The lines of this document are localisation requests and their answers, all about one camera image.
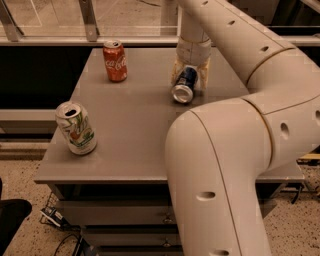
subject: blue soda can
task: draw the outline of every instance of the blue soda can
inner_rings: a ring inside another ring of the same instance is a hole
[[[197,71],[191,67],[184,68],[171,89],[173,98],[180,103],[192,101],[197,81]]]

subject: terrazzo floor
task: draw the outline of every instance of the terrazzo floor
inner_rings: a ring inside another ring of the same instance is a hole
[[[17,144],[16,149],[6,151],[0,144],[2,199],[23,198],[33,206],[5,256],[52,256],[65,237],[77,235],[40,223],[40,210],[46,205],[50,190],[46,185],[36,185],[33,177],[45,147],[30,144],[30,148],[25,145],[19,148]],[[320,185],[320,166],[302,165],[301,169],[311,188]],[[320,200],[306,192],[301,193],[295,204],[291,204],[293,198],[293,193],[280,193],[275,199],[276,208],[264,219],[273,256],[319,256]],[[75,245],[74,236],[69,237],[56,255],[72,255]]]

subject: cable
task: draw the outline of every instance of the cable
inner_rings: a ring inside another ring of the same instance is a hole
[[[75,237],[77,239],[77,241],[79,241],[79,237],[77,237],[76,235],[74,234],[70,234],[68,236],[66,236],[65,238],[63,238],[63,240],[60,242],[60,244],[58,245],[56,251],[54,252],[53,256],[56,256],[57,253],[58,253],[58,250],[60,249],[61,245],[69,238],[69,237]]]

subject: metal bracket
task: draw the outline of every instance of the metal bracket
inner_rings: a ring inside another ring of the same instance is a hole
[[[86,36],[89,42],[96,42],[100,35],[91,0],[79,0]]]
[[[8,40],[12,42],[18,42],[24,34],[14,21],[4,0],[0,0],[0,20]]]

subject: white soda can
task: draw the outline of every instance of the white soda can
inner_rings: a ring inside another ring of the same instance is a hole
[[[97,145],[88,112],[81,104],[67,101],[59,105],[56,109],[56,121],[74,154],[87,154]]]

